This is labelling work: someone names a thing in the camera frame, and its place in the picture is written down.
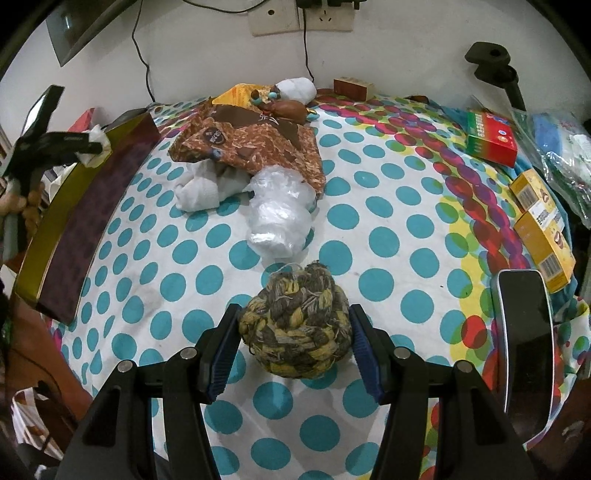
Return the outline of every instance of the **crumpled plastic bag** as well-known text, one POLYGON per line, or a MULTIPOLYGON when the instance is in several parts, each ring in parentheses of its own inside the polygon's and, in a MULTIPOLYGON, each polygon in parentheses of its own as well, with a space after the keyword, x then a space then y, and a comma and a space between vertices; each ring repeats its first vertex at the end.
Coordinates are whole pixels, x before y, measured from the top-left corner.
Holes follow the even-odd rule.
POLYGON ((316 192, 297 171, 265 167, 245 188, 250 202, 247 241, 262 257, 291 258, 301 252, 312 226, 316 192))

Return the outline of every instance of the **polka dot bedsheet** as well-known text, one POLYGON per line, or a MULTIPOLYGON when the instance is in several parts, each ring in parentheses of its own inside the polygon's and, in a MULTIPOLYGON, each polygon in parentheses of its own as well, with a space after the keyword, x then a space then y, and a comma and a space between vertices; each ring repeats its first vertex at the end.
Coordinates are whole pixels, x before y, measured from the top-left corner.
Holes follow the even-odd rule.
MULTIPOLYGON (((93 395, 120 360, 151 364, 194 345, 229 303, 245 305, 283 265, 247 245, 246 194, 216 210, 175 207, 173 189, 186 165, 167 150, 196 104, 151 107, 163 138, 113 214, 75 321, 53 326, 93 395)), ((439 364, 466 358, 493 386, 491 275, 532 264, 511 228, 518 208, 508 178, 464 154, 462 131, 431 106, 325 95, 316 111, 327 184, 293 261, 328 265, 350 302, 363 305, 396 345, 439 364)), ((572 303, 571 318, 588 317, 584 302, 572 303)), ((553 416, 589 347, 588 336, 564 325, 553 416)), ((387 412, 365 392, 352 356, 316 380, 285 380, 260 368, 244 345, 226 391, 203 406, 228 479, 368 479, 387 412)), ((152 401, 152 416, 155 449, 166 457, 161 401, 152 401)), ((437 425, 432 401, 421 480, 433 475, 437 425)))

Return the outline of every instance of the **plastic bag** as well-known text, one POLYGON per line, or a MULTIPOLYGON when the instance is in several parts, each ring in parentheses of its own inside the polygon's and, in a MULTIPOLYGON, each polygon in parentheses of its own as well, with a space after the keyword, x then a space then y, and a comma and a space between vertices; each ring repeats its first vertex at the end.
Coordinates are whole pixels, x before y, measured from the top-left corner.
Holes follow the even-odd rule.
POLYGON ((518 142, 584 226, 591 229, 591 139, 572 113, 513 110, 518 142))
POLYGON ((245 188, 253 191, 247 237, 262 257, 290 258, 301 252, 312 226, 316 192, 296 170, 265 167, 245 188))

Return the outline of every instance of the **wooden block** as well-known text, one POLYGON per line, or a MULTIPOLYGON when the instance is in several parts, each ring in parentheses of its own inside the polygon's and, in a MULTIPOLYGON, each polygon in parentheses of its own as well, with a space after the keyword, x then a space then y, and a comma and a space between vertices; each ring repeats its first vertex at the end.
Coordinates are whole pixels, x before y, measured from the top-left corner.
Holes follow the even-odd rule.
POLYGON ((345 95, 357 102, 367 102, 375 96, 375 86, 373 83, 350 77, 335 79, 334 89, 337 95, 345 95))

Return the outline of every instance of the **power outlet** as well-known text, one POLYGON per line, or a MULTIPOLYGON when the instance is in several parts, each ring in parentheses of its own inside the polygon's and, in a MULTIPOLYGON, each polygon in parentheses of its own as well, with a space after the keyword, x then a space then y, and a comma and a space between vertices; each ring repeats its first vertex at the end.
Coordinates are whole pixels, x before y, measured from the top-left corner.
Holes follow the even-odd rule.
POLYGON ((254 36, 294 32, 300 29, 294 0, 269 0, 248 12, 248 26, 254 36))
MULTIPOLYGON (((298 9, 300 28, 304 28, 303 10, 298 9)), ((327 6, 326 0, 322 7, 306 9, 306 29, 338 32, 352 32, 355 10, 353 4, 342 4, 340 7, 327 6)))

